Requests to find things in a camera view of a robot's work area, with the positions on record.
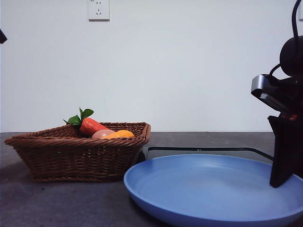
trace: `black object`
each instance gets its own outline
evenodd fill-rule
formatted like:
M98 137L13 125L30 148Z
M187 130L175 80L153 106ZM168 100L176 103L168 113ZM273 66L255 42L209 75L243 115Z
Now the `black object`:
M303 83L303 35L298 37L298 48L295 46L295 38L284 44L280 53L280 65L286 75ZM291 61L288 61L289 56L294 56Z
M275 155L270 184L277 188L293 173L303 177L303 122L268 117L275 134Z
M0 44L3 44L5 41L7 41L7 37L4 35L4 33L0 29Z
M263 103L281 112L268 117L275 134L275 155L270 184L277 188L292 174L303 176L303 36L298 35L296 13L301 0L292 12L293 38L282 47L280 63L269 74L252 81L251 93ZM281 66L291 78L279 80L273 72Z

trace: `black cable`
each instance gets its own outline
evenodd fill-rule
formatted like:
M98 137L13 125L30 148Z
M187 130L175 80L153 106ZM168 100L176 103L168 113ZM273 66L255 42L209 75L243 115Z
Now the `black cable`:
M299 50L299 36L298 36L298 28L297 28L297 20L296 20L296 14L298 7L300 5L301 0L297 0L294 4L293 13L292 13L292 25L293 25L293 34L294 34L294 54L291 58L289 58L287 61L292 60L297 54ZM281 64L277 64L269 73L270 76L273 75L274 71L278 69L281 66Z

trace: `wicker basket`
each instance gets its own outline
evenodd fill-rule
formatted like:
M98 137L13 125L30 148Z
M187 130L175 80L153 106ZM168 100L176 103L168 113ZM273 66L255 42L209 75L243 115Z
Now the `wicker basket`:
M149 141L151 126L139 123L101 123L111 130L129 130L132 139L90 139L71 124L6 139L37 182L112 182L123 179Z

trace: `blue plastic plate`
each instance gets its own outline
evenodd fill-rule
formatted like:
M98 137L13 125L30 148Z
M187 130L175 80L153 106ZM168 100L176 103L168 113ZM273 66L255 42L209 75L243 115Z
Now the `blue plastic plate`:
M184 227L284 227L303 214L303 180L269 185L271 165L219 155L173 155L131 167L124 183L155 218Z

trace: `table surface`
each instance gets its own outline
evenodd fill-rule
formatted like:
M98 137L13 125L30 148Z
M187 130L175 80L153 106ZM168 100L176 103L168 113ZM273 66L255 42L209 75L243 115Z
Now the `table surface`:
M1 227L168 227L140 209L123 182L31 181L1 133ZM271 132L152 132L147 147L250 147L273 154ZM303 226L303 218L289 227Z

